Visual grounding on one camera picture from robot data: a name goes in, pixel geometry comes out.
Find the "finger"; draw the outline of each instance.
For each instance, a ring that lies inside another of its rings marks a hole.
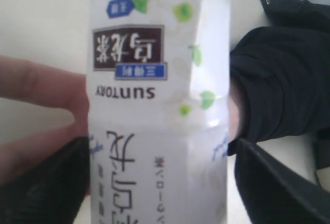
[[[82,74],[0,56],[0,97],[68,109],[84,88]]]
[[[76,137],[73,125],[0,145],[0,186],[31,169]]]

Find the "clear plastic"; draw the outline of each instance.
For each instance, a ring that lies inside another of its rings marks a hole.
[[[92,0],[92,224],[226,223],[229,0]]]

